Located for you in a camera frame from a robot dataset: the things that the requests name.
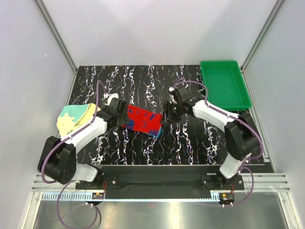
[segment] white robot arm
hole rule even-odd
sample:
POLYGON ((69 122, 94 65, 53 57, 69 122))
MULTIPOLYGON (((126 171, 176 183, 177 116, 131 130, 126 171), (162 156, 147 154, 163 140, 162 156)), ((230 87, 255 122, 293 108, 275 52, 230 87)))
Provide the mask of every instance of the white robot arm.
POLYGON ((46 163, 44 174, 63 185, 71 180, 93 182, 98 174, 97 168, 77 163, 77 154, 97 136, 104 134, 112 127, 128 123, 126 102, 119 100, 117 94, 111 94, 107 102, 108 106, 103 107, 96 116, 77 130, 61 138, 49 137, 44 145, 38 170, 42 170, 44 160, 50 151, 61 141, 68 139, 51 155, 46 163))
POLYGON ((171 100, 164 103, 164 121, 177 123, 181 115, 189 114, 204 119, 225 133, 228 155, 220 167, 219 182, 233 178, 245 160, 259 147, 258 139, 235 119, 241 119, 257 132, 248 113, 242 115, 225 111, 203 100, 200 95, 191 95, 184 86, 170 88, 171 100))

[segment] red cloth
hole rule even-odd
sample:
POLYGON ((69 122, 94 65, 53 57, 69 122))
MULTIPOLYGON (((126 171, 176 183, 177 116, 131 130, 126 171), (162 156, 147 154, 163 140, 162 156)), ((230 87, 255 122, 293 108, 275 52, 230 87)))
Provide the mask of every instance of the red cloth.
POLYGON ((131 105, 128 105, 127 113, 130 121, 123 127, 155 137, 159 136, 162 129, 162 124, 160 123, 162 114, 156 114, 131 105))

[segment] yellow and green towel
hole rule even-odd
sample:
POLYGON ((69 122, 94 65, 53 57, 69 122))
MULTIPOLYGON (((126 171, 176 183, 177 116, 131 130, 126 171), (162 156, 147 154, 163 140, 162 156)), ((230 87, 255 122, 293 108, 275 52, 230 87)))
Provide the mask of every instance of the yellow and green towel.
POLYGON ((90 121, 95 111, 95 104, 65 106, 57 119, 57 128, 65 136, 90 121))

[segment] green tray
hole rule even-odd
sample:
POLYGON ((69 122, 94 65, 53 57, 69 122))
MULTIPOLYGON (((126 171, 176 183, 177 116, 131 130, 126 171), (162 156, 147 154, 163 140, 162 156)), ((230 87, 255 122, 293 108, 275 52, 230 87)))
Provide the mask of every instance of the green tray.
POLYGON ((202 61, 200 66, 210 103, 226 111, 244 111, 252 106, 236 61, 202 61))

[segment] purple cable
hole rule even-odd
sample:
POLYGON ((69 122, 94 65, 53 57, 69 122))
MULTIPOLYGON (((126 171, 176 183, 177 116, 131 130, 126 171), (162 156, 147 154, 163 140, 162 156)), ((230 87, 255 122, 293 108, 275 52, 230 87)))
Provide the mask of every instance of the purple cable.
MULTIPOLYGON (((79 205, 73 207, 68 213, 66 213, 66 214, 64 214, 63 216, 61 216, 61 219, 65 218, 67 215, 71 214, 74 210, 78 209, 79 207, 85 206, 85 205, 86 205, 85 203, 82 203, 82 204, 79 204, 79 205)), ((56 219, 51 219, 51 218, 48 217, 48 219, 49 219, 49 221, 51 221, 51 222, 57 222, 57 221, 59 221, 58 217, 57 217, 56 219)))
POLYGON ((237 204, 233 204, 234 206, 238 206, 238 205, 241 205, 241 204, 243 204, 244 202, 246 202, 246 201, 250 198, 250 196, 252 195, 252 193, 253 193, 253 189, 254 189, 254 176, 253 176, 253 173, 252 173, 251 169, 249 169, 248 167, 243 167, 240 171, 243 171, 244 169, 248 170, 249 173, 250 173, 250 175, 251 175, 251 179, 252 179, 251 189, 250 189, 249 195, 248 195, 243 201, 241 201, 241 202, 239 202, 239 203, 237 203, 237 204))
MULTIPOLYGON (((205 89, 204 103, 207 105, 207 107, 211 108, 212 110, 217 111, 218 113, 221 113, 222 115, 227 116, 227 114, 226 114, 225 112, 219 110, 218 108, 212 106, 211 104, 208 104, 207 98, 208 98, 209 92, 208 92, 208 89, 206 88, 206 86, 205 86, 203 83, 197 82, 197 81, 193 81, 193 80, 187 80, 187 81, 183 81, 183 82, 177 83, 177 84, 175 84, 173 87, 177 87, 178 85, 181 85, 181 84, 183 84, 183 83, 196 83, 196 84, 199 84, 200 86, 202 86, 202 87, 205 89)), ((245 126, 246 128, 248 128, 248 129, 251 131, 251 133, 252 133, 252 134, 257 138, 257 140, 258 140, 258 143, 259 143, 259 146, 260 146, 260 152, 259 152, 259 154, 258 154, 257 156, 251 156, 251 157, 249 157, 249 160, 251 160, 251 159, 258 159, 260 156, 262 156, 262 155, 263 155, 263 152, 264 152, 264 146, 263 146, 263 142, 262 142, 260 136, 258 135, 258 133, 257 133, 254 129, 252 129, 252 128, 251 128, 247 123, 245 123, 244 121, 242 121, 242 120, 240 120, 240 119, 238 119, 238 118, 236 118, 236 117, 234 117, 234 116, 231 116, 231 115, 229 115, 229 118, 232 118, 232 119, 234 119, 235 121, 238 121, 240 124, 242 124, 243 126, 245 126)))
MULTIPOLYGON (((104 90, 104 94, 106 93, 106 89, 105 89, 105 86, 103 84, 102 81, 98 80, 97 81, 97 84, 96 84, 96 106, 95 106, 95 111, 94 111, 94 115, 93 115, 93 119, 91 120, 91 124, 94 122, 95 120, 95 117, 96 117, 96 114, 97 114, 97 108, 98 108, 98 104, 99 104, 99 86, 100 84, 102 85, 103 87, 103 90, 104 90)), ((83 126, 81 129, 77 130, 74 134, 71 135, 71 137, 74 137, 76 136, 77 134, 79 134, 81 131, 83 131, 84 129, 86 129, 88 126, 90 126, 90 124, 88 123, 87 125, 83 126)), ((42 164, 42 167, 41 167, 41 179, 43 180, 44 183, 46 184, 53 184, 55 183, 56 181, 53 180, 53 181, 47 181, 45 176, 44 176, 44 170, 46 168, 46 165, 49 161, 49 158, 52 156, 52 154, 55 152, 55 150, 57 150, 62 144, 64 144, 66 141, 68 141, 70 139, 70 137, 67 137, 65 138, 64 140, 61 140, 61 142, 59 142, 50 152, 49 154, 46 156, 46 158, 44 159, 43 161, 43 164, 42 164)))
MULTIPOLYGON (((81 129, 77 130, 74 134, 72 134, 71 137, 76 136, 77 134, 79 134, 81 131, 83 131, 84 129, 86 129, 87 127, 89 127, 90 124, 92 124, 92 123, 94 122, 95 117, 96 117, 96 114, 97 114, 98 104, 99 104, 99 85, 100 85, 100 84, 101 84, 102 87, 103 87, 104 94, 106 93, 106 89, 105 89, 105 86, 104 86, 103 82, 100 81, 100 80, 98 80, 98 81, 97 81, 97 85, 96 85, 96 103, 95 103, 96 106, 95 106, 95 111, 94 111, 93 119, 91 120, 90 123, 88 123, 87 125, 83 126, 81 129)), ((47 163, 48 163, 49 158, 52 156, 52 154, 55 152, 55 150, 57 150, 62 144, 64 144, 64 143, 65 143, 66 141, 68 141, 69 139, 70 139, 70 137, 67 137, 67 138, 61 140, 61 141, 60 141, 60 142, 59 142, 59 143, 58 143, 58 144, 48 153, 48 155, 47 155, 46 158, 44 159, 43 164, 42 164, 42 167, 41 167, 41 179, 43 180, 44 183, 46 183, 46 184, 53 184, 53 183, 56 182, 55 180, 53 180, 53 181, 47 181, 46 178, 45 178, 45 176, 44 176, 44 175, 45 175, 45 174, 44 174, 44 170, 45 170, 45 168, 46 168, 46 165, 47 165, 47 163)), ((61 216, 60 216, 60 214, 59 214, 59 200, 60 200, 60 198, 61 198, 61 195, 62 195, 64 189, 65 189, 71 182, 73 182, 73 180, 71 180, 70 182, 68 182, 68 183, 63 187, 63 189, 61 190, 61 192, 60 192, 60 194, 59 194, 59 196, 58 196, 58 198, 57 198, 56 210, 57 210, 58 219, 59 219, 59 221, 62 223, 62 225, 64 225, 66 228, 69 228, 69 229, 75 229, 75 228, 72 228, 72 227, 69 227, 68 225, 66 225, 66 224, 62 221, 62 218, 61 218, 61 216)), ((94 221, 93 221, 93 223, 92 223, 91 225, 89 225, 88 227, 83 228, 83 229, 89 229, 89 228, 91 228, 91 227, 94 225, 94 223, 95 223, 95 221, 96 221, 96 219, 97 219, 97 215, 98 215, 98 211, 99 211, 99 210, 98 210, 98 208, 97 208, 95 205, 93 205, 93 206, 94 206, 94 208, 95 208, 95 210, 96 210, 95 219, 94 219, 94 221)))
MULTIPOLYGON (((74 181, 74 180, 69 181, 69 182, 62 188, 60 194, 59 194, 58 197, 57 197, 57 201, 56 201, 56 212, 57 212, 57 217, 58 217, 60 223, 61 223, 62 225, 64 225, 66 228, 69 228, 69 229, 77 229, 77 228, 72 228, 72 227, 68 226, 68 225, 65 224, 65 222, 62 220, 61 215, 60 215, 60 213, 59 213, 59 200, 60 200, 61 195, 62 195, 63 191, 65 190, 65 188, 66 188, 69 184, 71 184, 73 181, 74 181)), ((93 220, 92 224, 90 224, 89 226, 87 226, 87 227, 85 227, 85 228, 82 228, 82 229, 89 229, 89 228, 91 228, 91 227, 95 224, 95 222, 96 222, 96 219, 97 219, 97 215, 98 215, 99 209, 98 209, 95 205, 92 205, 92 206, 93 206, 94 209, 95 209, 95 217, 94 217, 94 220, 93 220)))

